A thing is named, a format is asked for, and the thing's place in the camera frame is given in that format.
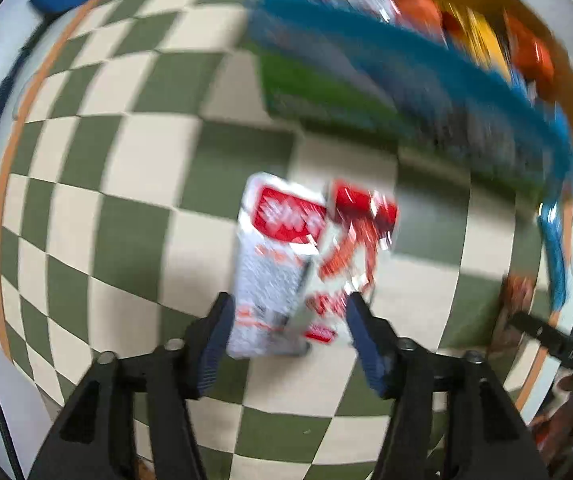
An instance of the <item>orange stripe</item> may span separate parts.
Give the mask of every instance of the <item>orange stripe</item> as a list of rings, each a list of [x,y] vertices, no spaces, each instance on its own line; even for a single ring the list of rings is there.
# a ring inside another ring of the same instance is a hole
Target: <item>orange stripe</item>
[[[7,144],[6,150],[4,151],[4,156],[2,157],[2,164],[0,165],[0,234],[2,232],[2,218],[4,216],[4,199],[6,197],[7,184],[9,182],[10,167],[15,157],[15,152],[18,147],[18,141],[20,140],[20,135],[22,134],[22,129],[28,113],[31,110],[33,102],[38,95],[38,91],[48,75],[48,71],[51,66],[59,56],[64,44],[71,37],[71,34],[80,25],[80,22],[86,17],[89,11],[95,7],[98,0],[89,0],[86,2],[78,12],[76,13],[71,23],[69,23],[65,30],[62,32],[60,37],[55,42],[51,51],[46,56],[44,62],[36,72],[33,82],[26,91],[26,95],[18,111],[18,118],[13,124],[13,129],[9,137],[9,143]],[[2,277],[0,275],[0,346],[2,351],[10,359],[10,349],[9,349],[9,337],[6,332],[6,325],[4,324],[4,304],[2,303]]]

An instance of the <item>green and white checkered floor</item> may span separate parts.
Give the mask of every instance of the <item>green and white checkered floor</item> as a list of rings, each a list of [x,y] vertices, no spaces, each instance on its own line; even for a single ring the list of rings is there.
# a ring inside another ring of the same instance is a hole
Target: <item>green and white checkered floor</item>
[[[0,270],[12,358],[58,405],[98,352],[182,336],[230,288],[240,197],[257,171],[315,189],[341,176],[396,197],[399,235],[373,310],[429,349],[486,345],[509,269],[538,276],[534,309],[548,316],[539,230],[515,200],[408,150],[266,114],[243,1],[102,0],[39,91],[9,177]],[[513,393],[534,348],[514,357],[493,363]],[[150,459],[144,406],[138,397],[136,438]],[[320,347],[225,358],[208,397],[190,403],[209,478],[231,480],[363,480],[389,408],[353,349]],[[444,409],[436,396],[433,444]]]

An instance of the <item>red label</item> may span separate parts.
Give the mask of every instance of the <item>red label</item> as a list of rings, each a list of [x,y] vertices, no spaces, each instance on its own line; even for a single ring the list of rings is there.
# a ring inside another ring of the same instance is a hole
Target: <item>red label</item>
[[[335,330],[322,325],[311,325],[305,332],[305,337],[321,343],[330,343],[335,339]]]
[[[265,186],[252,218],[262,234],[294,244],[317,241],[324,227],[326,208],[300,197]]]

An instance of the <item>screw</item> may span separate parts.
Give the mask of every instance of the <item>screw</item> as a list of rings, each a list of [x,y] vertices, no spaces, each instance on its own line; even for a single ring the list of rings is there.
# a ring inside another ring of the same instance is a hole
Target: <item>screw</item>
[[[484,362],[484,359],[482,355],[480,355],[480,352],[476,352],[473,350],[469,350],[467,353],[465,353],[465,359],[468,362],[473,363],[475,365],[479,365]]]
[[[181,350],[183,347],[184,347],[184,341],[182,339],[178,339],[177,337],[169,339],[164,344],[164,348],[169,352],[173,352],[174,350]]]
[[[398,348],[400,350],[415,350],[417,347],[418,344],[413,339],[409,339],[408,337],[398,339]]]
[[[112,363],[113,361],[115,361],[115,359],[116,359],[116,355],[113,352],[102,352],[98,356],[98,362],[101,365],[108,365],[109,363]]]

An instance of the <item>yellow package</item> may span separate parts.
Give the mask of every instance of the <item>yellow package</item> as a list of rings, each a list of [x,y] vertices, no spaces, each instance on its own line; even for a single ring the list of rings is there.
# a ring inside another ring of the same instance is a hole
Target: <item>yellow package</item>
[[[511,74],[502,47],[484,16],[468,7],[444,1],[438,2],[438,6],[442,10],[445,31],[462,45],[471,59],[487,70],[497,70],[510,82]]]

